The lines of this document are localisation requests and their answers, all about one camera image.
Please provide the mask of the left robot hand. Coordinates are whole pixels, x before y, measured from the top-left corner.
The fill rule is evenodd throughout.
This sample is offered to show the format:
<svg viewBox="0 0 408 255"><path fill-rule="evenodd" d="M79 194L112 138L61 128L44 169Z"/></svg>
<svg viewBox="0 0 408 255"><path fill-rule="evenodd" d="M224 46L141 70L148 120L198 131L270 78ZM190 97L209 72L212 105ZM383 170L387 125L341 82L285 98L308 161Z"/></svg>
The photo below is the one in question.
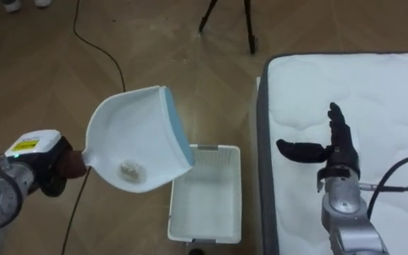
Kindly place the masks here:
<svg viewBox="0 0 408 255"><path fill-rule="evenodd" d="M10 164L26 167L33 176L26 184L28 195L41 191L47 197L58 197L68 180L83 177L89 171L82 151L75 150L58 130L21 135L4 155Z"/></svg>

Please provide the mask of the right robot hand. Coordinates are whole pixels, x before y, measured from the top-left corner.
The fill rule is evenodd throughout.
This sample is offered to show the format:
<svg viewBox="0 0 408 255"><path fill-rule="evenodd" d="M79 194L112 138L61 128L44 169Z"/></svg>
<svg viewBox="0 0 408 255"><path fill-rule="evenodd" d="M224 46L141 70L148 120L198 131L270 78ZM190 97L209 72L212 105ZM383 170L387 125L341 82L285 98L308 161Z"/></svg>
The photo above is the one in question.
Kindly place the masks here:
<svg viewBox="0 0 408 255"><path fill-rule="evenodd" d="M351 136L351 129L346 124L344 114L336 103L329 104L327 115L330 119L331 144L324 147L311 142L276 141L279 152L293 162L304 164L326 163L317 172L317 180L332 177L350 178L351 173L359 179L361 171L359 157Z"/></svg>

